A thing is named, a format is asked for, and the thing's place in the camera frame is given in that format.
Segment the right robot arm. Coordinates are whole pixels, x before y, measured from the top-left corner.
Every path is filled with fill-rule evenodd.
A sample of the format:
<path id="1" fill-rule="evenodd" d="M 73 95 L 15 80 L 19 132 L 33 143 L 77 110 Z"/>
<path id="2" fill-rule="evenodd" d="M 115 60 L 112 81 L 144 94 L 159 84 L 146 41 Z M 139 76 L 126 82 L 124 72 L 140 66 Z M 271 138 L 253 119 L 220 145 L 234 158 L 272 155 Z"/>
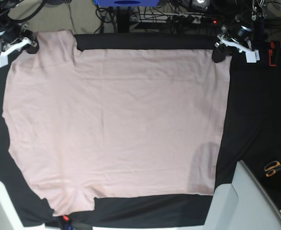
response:
<path id="1" fill-rule="evenodd" d="M 0 55 L 10 48 L 12 52 L 26 50 L 29 54 L 35 54 L 39 50 L 37 38 L 26 27 L 27 22 L 45 6 L 46 1 L 42 1 L 31 15 L 23 19 L 12 19 L 9 12 L 20 3 L 21 0 L 0 0 Z"/>

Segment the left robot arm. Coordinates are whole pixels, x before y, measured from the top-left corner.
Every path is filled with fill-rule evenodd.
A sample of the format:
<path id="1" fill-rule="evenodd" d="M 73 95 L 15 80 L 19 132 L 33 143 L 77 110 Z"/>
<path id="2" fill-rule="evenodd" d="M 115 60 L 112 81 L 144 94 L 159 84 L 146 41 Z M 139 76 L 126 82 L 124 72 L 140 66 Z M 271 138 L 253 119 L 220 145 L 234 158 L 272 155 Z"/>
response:
<path id="1" fill-rule="evenodd" d="M 238 0 L 241 12 L 237 13 L 229 23 L 223 24 L 221 32 L 217 35 L 215 50 L 212 60 L 220 63 L 235 50 L 245 54 L 247 63 L 260 61 L 259 51 L 254 47 L 256 33 L 262 29 L 261 23 L 267 15 L 266 2 L 264 0 Z"/>

